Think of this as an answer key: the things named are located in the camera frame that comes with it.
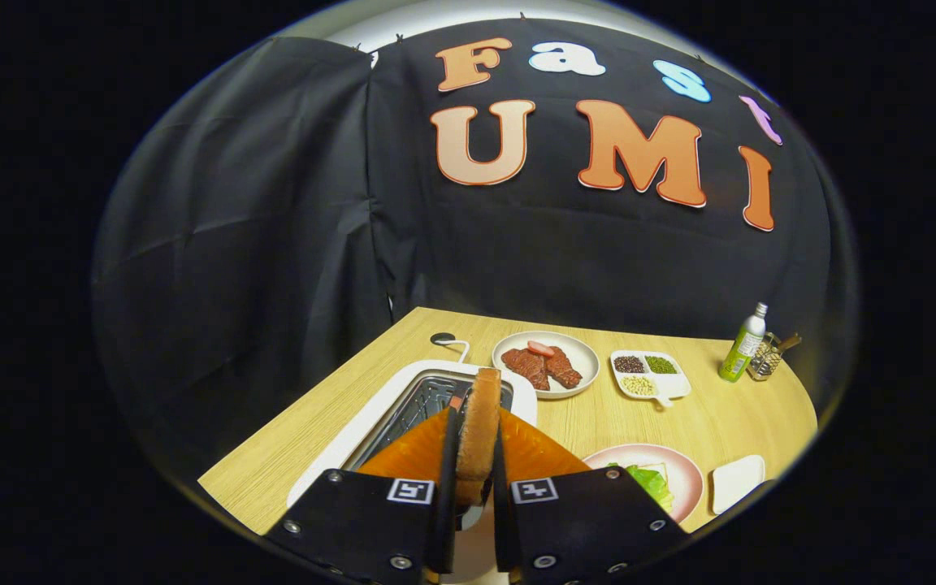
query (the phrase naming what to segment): pink letter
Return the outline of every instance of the pink letter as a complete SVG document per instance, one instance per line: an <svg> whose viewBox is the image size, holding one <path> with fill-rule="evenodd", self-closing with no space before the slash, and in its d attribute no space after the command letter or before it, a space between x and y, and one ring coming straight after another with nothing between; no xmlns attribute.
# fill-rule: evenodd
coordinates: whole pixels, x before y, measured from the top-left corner
<svg viewBox="0 0 936 585"><path fill-rule="evenodd" d="M778 136L775 133L775 130L772 130L772 116L768 115L768 112L761 110L761 107L757 105L757 102L753 101L751 97L739 96L740 100L743 100L743 103L747 106L750 106L750 111L753 112L754 118L757 118L757 123L760 124L760 129L765 131L765 134L768 134L768 138L772 138L773 143L777 145L782 145L782 136Z"/></svg>

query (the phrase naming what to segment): pink plate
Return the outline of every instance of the pink plate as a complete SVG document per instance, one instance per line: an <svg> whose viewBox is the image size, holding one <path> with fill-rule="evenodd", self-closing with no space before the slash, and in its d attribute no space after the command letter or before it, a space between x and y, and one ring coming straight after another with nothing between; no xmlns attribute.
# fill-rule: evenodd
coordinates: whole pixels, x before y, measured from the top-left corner
<svg viewBox="0 0 936 585"><path fill-rule="evenodd" d="M603 448L598 453L583 459L592 470L598 470L609 463L619 463L620 467L650 466L653 463L665 463L666 486L674 495L674 507L669 514L674 522L684 522L692 510L702 500L704 492L703 474L699 467L686 456L669 447L659 444L620 444L617 447Z"/></svg>

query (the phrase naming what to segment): metal utensil holder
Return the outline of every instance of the metal utensil holder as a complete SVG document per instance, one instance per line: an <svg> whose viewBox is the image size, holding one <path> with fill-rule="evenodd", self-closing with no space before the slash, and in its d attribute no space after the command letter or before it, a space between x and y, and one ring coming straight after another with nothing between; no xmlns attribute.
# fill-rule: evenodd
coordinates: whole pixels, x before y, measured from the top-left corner
<svg viewBox="0 0 936 585"><path fill-rule="evenodd" d="M782 354L778 351L781 342L782 340L779 340L775 333L765 333L765 338L757 347L757 353L753 354L749 366L746 366L746 371L749 371L751 378L760 382L775 373L779 362L782 362Z"/></svg>

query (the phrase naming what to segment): lettuce leaf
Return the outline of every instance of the lettuce leaf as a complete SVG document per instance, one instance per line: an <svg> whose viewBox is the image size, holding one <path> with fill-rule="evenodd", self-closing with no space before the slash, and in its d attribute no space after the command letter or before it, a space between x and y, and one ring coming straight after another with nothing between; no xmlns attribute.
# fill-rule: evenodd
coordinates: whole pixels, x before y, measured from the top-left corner
<svg viewBox="0 0 936 585"><path fill-rule="evenodd" d="M619 466L617 463L609 463L609 467ZM669 514L674 508L674 495L666 487L666 480L662 477L660 471L642 470L638 466L624 467L635 481L645 489L645 492L652 496L653 500L660 504L660 507Z"/></svg>

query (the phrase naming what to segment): toast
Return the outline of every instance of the toast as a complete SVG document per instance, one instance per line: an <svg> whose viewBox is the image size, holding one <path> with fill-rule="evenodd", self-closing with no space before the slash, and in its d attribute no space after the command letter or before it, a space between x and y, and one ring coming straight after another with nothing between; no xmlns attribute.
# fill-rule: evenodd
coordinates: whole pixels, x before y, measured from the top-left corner
<svg viewBox="0 0 936 585"><path fill-rule="evenodd" d="M501 371L480 367L465 406L457 448L457 496L461 506L482 504L483 482L493 469L493 449L501 421Z"/></svg>

